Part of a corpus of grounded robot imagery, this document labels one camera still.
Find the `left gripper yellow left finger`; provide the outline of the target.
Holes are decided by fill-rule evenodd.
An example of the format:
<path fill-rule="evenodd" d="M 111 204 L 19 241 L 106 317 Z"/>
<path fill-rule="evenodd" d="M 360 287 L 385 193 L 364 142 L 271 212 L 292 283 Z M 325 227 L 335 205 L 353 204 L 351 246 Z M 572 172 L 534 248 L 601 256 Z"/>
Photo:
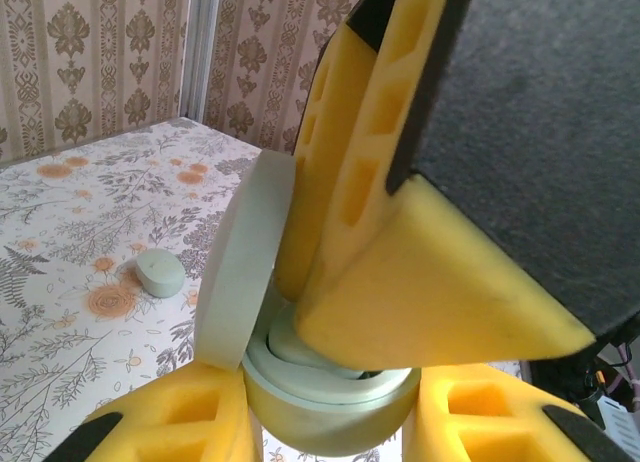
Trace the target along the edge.
<path fill-rule="evenodd" d="M 53 462 L 254 462 L 243 374 L 190 362 L 97 409 Z"/>

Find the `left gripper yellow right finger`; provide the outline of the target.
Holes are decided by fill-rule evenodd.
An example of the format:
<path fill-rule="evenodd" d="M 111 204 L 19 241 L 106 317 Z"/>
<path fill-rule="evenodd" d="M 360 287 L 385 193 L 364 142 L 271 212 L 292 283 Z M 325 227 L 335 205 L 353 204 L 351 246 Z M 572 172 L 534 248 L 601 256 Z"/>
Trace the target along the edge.
<path fill-rule="evenodd" d="M 486 364 L 421 372 L 403 462 L 633 462 L 576 406 Z"/>

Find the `mint green earbud charging case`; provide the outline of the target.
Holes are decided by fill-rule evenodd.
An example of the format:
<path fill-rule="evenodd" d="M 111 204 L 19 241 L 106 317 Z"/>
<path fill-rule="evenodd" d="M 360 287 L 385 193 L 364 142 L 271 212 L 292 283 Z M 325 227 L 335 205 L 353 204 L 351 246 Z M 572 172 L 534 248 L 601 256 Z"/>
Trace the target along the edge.
<path fill-rule="evenodd" d="M 183 287 L 186 271 L 181 261 L 166 249 L 148 249 L 134 261 L 143 289 L 156 298 L 170 298 Z"/>
<path fill-rule="evenodd" d="M 263 151 L 229 202 L 199 289 L 194 356 L 240 369 L 250 409 L 284 444 L 348 456 L 381 444 L 402 426 L 420 372 L 348 369 L 297 335 L 295 307 L 273 280 L 295 173 L 292 157 Z"/>

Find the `aluminium corner post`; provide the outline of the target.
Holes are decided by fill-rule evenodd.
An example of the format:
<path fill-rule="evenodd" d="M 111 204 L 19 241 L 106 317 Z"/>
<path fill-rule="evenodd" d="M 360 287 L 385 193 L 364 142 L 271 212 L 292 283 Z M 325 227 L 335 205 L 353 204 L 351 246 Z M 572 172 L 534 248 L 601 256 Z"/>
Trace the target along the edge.
<path fill-rule="evenodd" d="M 220 0 L 190 0 L 179 114 L 204 122 Z"/>

